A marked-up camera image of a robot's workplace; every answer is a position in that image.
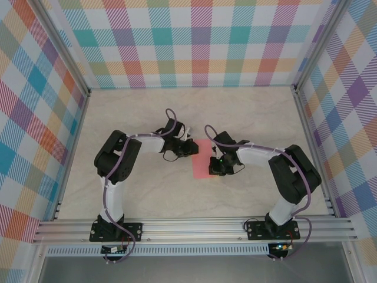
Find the cable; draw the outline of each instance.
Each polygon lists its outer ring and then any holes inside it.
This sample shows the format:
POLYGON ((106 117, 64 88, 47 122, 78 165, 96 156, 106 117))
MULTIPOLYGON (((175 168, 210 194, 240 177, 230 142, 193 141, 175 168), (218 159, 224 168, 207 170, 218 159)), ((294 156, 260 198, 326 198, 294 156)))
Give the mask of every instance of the cable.
MULTIPOLYGON (((255 220, 259 221, 259 220, 256 219, 256 218, 249 218, 247 221, 252 220, 252 219, 255 219, 255 220)), ((246 227, 245 227, 247 221, 243 222, 243 229, 245 230, 245 232, 247 232, 246 227)))
POLYGON ((179 157, 177 156, 177 158, 174 159, 174 160, 168 160, 168 159, 165 158, 165 154, 166 154, 166 152, 164 152, 164 154, 163 154, 163 159, 164 159, 165 161, 168 161, 168 162, 174 162, 174 161, 176 161, 176 160, 179 158, 179 157))
POLYGON ((286 154, 282 150, 273 149, 271 147, 266 147, 266 146, 258 146, 257 144, 251 145, 251 144, 224 144, 224 143, 219 143, 219 142, 215 141, 208 134, 207 128, 211 128, 211 130, 213 130, 214 133, 217 135, 216 130, 211 125, 205 125, 205 127, 204 127, 204 132, 206 133, 207 137, 211 140, 211 142, 217 144, 218 146, 223 146, 223 147, 254 147, 256 149, 268 150, 268 151, 271 151, 271 152, 278 152, 278 153, 282 154, 285 158, 287 158, 294 165, 294 167, 296 168, 297 172, 299 172, 300 177, 302 178, 302 180, 304 182, 304 185, 305 185, 305 188, 306 188, 306 194, 307 194, 307 202, 304 205, 304 207, 296 210, 295 212, 293 212, 292 216, 297 215, 298 213, 300 213, 301 211, 304 211, 305 209, 307 209, 310 206, 310 203, 312 202, 312 192, 310 191, 309 184, 308 184, 307 179, 306 179, 306 177, 304 175, 304 172, 302 172, 300 166, 293 160, 293 158, 291 156, 289 156, 288 154, 286 154))
POLYGON ((238 170, 236 173, 233 173, 233 175, 240 173, 243 169, 245 169, 245 167, 246 167, 245 164, 242 164, 242 165, 243 165, 243 167, 240 170, 238 170))
POLYGON ((308 222, 308 224, 309 224, 309 231, 308 231, 307 236, 306 236, 306 239, 305 239, 304 243, 302 243, 301 247, 300 247, 297 251, 295 251, 294 253, 292 253, 292 254, 286 256, 285 259, 291 258, 291 257, 297 255, 300 251, 302 251, 303 247, 304 247, 304 246, 306 245, 306 243, 309 241, 309 238, 310 238, 310 236, 311 236, 311 234, 312 234, 312 222, 309 220, 309 218, 304 217, 304 216, 297 216, 296 219, 303 219, 303 220, 306 220, 306 221, 308 222))
POLYGON ((127 237, 127 239, 128 239, 128 242, 127 242, 127 246, 125 246, 125 249, 127 249, 128 246, 130 245, 130 237, 127 237))
POLYGON ((292 235, 292 233, 291 233, 290 230, 287 230, 286 232, 290 235, 290 245, 291 245, 292 248, 293 248, 293 235, 292 235))
MULTIPOLYGON (((106 214, 106 216, 109 218, 109 220, 111 221, 111 223, 112 223, 113 225, 115 225, 117 228, 121 229, 123 232, 125 232, 126 234, 128 234, 128 235, 131 237, 132 241, 133 241, 132 248, 131 248, 131 250, 130 250, 127 254, 125 254, 124 256, 122 256, 122 257, 121 257, 119 260, 117 260, 117 261, 111 261, 111 262, 114 263, 114 264, 118 264, 118 263, 124 261, 125 259, 127 259, 127 258, 131 255, 131 253, 133 253, 134 248, 135 248, 135 245, 136 245, 136 239, 135 239, 135 236, 134 236, 130 231, 128 231, 126 228, 123 228, 121 225, 119 225, 119 224, 118 224, 118 223, 117 223, 117 222, 111 217, 111 215, 108 213, 108 208, 107 208, 107 204, 106 204, 106 193, 107 193, 107 188, 108 188, 108 180, 109 180, 109 178, 114 174, 114 172, 118 169, 118 167, 119 167, 119 165, 120 165, 120 163, 121 163, 121 161, 122 161, 122 159, 123 159, 123 156, 124 156, 124 153, 125 153, 125 149, 127 148, 127 145, 128 145, 128 143, 130 142, 131 139, 133 139, 133 138, 135 138, 135 137, 138 137, 138 136, 139 136, 139 137, 163 137, 163 136, 166 136, 166 135, 170 134, 170 133, 175 129, 175 127, 176 127, 176 125, 177 125, 177 116, 176 116, 175 112, 174 112, 172 109, 167 108, 167 109, 165 110, 165 114, 166 114, 166 116, 167 116, 168 118, 170 118, 170 116, 169 116, 169 114, 168 114, 168 111, 170 111, 170 112, 173 114, 173 116, 174 116, 174 124, 173 124, 172 128, 171 128, 169 131, 167 131, 166 133, 163 133, 163 134, 154 134, 154 133, 150 133, 150 134, 133 134, 132 136, 129 136, 129 137, 127 138, 127 140, 125 141, 124 145, 123 145, 123 148, 122 148, 121 154, 119 155, 119 158, 118 158, 116 164, 115 164, 114 167, 111 169, 111 171, 109 172, 109 174, 106 175, 106 177, 105 177, 105 186, 104 186, 104 192, 103 192, 103 196, 102 196, 102 205, 103 205, 103 207, 104 207, 105 214, 106 214)), ((107 254, 105 254, 105 260, 106 260, 106 263, 107 263, 107 264, 110 262, 110 260, 107 258, 107 254)))
MULTIPOLYGON (((310 206, 310 203, 312 202, 312 192, 310 191, 309 183, 307 182, 307 179, 306 179, 304 173, 302 172, 300 166, 293 160, 293 158, 291 156, 289 156, 288 154, 286 154, 282 150, 273 149, 271 147, 266 147, 266 146, 258 146, 256 144, 251 145, 251 144, 224 144, 224 143, 219 143, 219 142, 215 141, 208 134, 207 128, 211 128, 211 130, 213 130, 213 132, 215 133, 215 135, 217 135, 216 130, 214 129, 214 127, 212 127, 211 125, 208 125, 208 124, 205 125, 205 127, 204 127, 204 132, 206 133, 206 136, 211 140, 211 142, 215 143, 218 146, 223 146, 223 147, 254 147, 256 149, 268 150, 268 151, 271 151, 271 152, 278 152, 278 153, 282 154, 285 158, 287 158, 294 165, 294 167, 296 168, 297 172, 299 172, 300 177, 302 178, 302 180, 304 182, 304 185, 305 185, 305 188, 306 188, 306 193, 307 193, 307 202, 306 202, 306 204, 304 205, 304 207, 302 207, 302 208, 296 210, 295 212, 293 212, 292 213, 292 217, 294 217, 295 215, 297 215, 301 211, 304 211, 305 209, 307 209, 310 206)), ((296 252, 294 252, 291 255, 286 256, 285 258, 291 258, 294 255, 296 255, 298 252, 300 252, 302 250, 302 248, 306 245, 306 243, 308 242, 308 240, 309 240, 309 238, 310 238, 310 236, 312 234, 312 223, 309 220, 309 218, 300 216, 300 217, 296 217, 296 219, 304 219, 304 220, 308 221, 309 222, 309 232, 308 232, 307 237, 306 237, 304 243, 302 244, 302 246, 296 252)))

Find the black mounting plate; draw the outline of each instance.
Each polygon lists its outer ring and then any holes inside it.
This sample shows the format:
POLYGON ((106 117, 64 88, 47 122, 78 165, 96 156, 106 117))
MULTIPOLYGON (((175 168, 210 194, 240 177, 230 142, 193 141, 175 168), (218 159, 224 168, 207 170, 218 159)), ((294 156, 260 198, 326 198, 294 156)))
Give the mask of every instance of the black mounting plate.
MULTIPOLYGON (((126 230, 130 231, 132 235, 134 235, 136 242, 141 241, 141 235, 143 234, 143 224, 142 223, 123 223, 122 227, 126 230)), ((97 222, 92 224, 91 231, 94 231, 94 233, 90 233, 89 241, 90 242, 121 242, 122 238, 124 243, 127 243, 128 240, 132 242, 132 238, 123 232, 120 234, 119 237, 116 237, 115 235, 109 235, 108 233, 102 233, 101 228, 98 225, 97 222)))
POLYGON ((291 237, 287 231, 292 233, 293 240, 300 239, 300 231, 296 221, 290 221, 285 224, 284 229, 282 229, 275 237, 264 227, 265 221, 247 221, 245 223, 245 228, 247 231, 247 238, 249 241, 254 240, 291 240, 291 237))

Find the plaid backdrop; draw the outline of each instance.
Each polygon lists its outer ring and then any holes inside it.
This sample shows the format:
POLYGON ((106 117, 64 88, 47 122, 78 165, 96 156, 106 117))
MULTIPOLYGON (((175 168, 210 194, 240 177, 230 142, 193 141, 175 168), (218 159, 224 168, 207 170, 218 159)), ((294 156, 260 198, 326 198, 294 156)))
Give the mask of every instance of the plaid backdrop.
POLYGON ((322 21, 320 22, 319 28, 317 29, 317 32, 316 32, 315 36, 313 37, 312 42, 309 45, 309 48, 306 51, 305 57, 301 62, 299 70, 296 73, 295 79, 293 80, 293 84, 297 84, 297 82, 299 81, 299 78, 302 74, 302 71, 306 67, 306 63, 307 63, 308 59, 310 58, 310 56, 312 55, 312 53, 315 49, 315 46, 317 45, 317 42, 320 39, 320 36, 322 35, 322 32, 325 30, 325 26, 328 23, 328 21, 330 20, 332 13, 333 13, 333 11, 336 7, 336 4, 338 2, 339 2, 339 0, 331 0, 331 3, 328 7, 328 10, 326 11, 325 16, 322 18, 322 21))
POLYGON ((88 83, 116 88, 291 85, 336 0, 43 2, 88 83))
POLYGON ((331 190, 376 282, 377 0, 352 2, 303 91, 331 190))
POLYGON ((84 96, 26 0, 0 0, 0 282, 19 282, 84 96))

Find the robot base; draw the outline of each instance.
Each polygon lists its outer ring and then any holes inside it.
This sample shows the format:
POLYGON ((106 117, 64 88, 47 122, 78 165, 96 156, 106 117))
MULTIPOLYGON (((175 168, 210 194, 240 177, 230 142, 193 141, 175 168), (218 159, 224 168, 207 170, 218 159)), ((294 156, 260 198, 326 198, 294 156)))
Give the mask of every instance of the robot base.
MULTIPOLYGON (((117 223, 134 235, 136 242, 141 241, 143 234, 142 223, 124 223, 122 217, 117 223)), ((97 221, 92 224, 89 241, 90 242, 128 242, 131 237, 118 229, 114 224, 109 223, 98 215, 97 221)))
POLYGON ((265 221, 247 221, 245 223, 249 241, 300 239, 300 231, 296 221, 289 221, 284 224, 283 229, 276 233, 275 236, 271 236, 270 232, 265 227, 265 223, 265 221))

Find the white tabletop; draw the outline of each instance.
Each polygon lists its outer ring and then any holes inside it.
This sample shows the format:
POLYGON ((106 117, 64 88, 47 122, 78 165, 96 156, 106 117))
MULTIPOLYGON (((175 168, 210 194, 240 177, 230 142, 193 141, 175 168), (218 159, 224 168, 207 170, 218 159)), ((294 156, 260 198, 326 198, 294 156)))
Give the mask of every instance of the white tabletop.
MULTIPOLYGON (((310 156, 289 87, 154 88, 95 90, 90 98, 59 219, 94 219, 101 210, 102 189, 94 157, 113 130, 149 133, 164 127, 165 108, 206 139, 204 125, 270 147, 299 145, 310 156)), ((279 198, 268 167, 247 166, 233 176, 195 179, 191 157, 174 163, 162 154, 137 157, 126 180, 126 218, 263 216, 279 198)), ((324 215, 319 188, 305 215, 324 215)))

